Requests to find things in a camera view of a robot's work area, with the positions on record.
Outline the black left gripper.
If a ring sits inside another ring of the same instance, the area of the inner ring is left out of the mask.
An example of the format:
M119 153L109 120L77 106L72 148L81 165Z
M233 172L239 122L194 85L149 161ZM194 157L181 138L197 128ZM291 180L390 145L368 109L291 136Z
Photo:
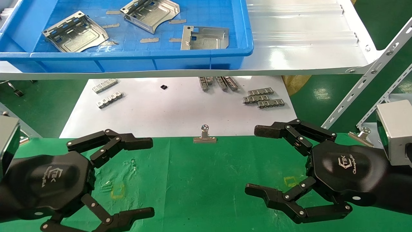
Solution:
M83 232L64 226L63 217L72 216L83 205L101 223L93 232L127 232L136 220L155 215L152 207L126 210L110 215L90 194L94 190L95 171L122 150L150 149L152 138L136 138L132 133L119 134L110 129L67 142L64 155L38 155L16 158L6 172L6 220L37 220L52 216L43 223L43 232ZM83 152L99 148L90 156Z

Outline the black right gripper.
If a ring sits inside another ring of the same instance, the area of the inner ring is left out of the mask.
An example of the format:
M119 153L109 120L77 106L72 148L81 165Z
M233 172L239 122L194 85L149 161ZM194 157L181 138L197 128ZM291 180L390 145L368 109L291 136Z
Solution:
M345 218L352 212L350 202L362 207L390 207L387 177L390 163L382 149L342 145L337 134L300 119L256 125L254 135L284 138L304 157L311 155L310 174L287 192L248 183L245 193L259 197L267 208L280 210L296 224ZM308 140L319 142L313 147ZM332 205L304 208L297 201L315 190Z

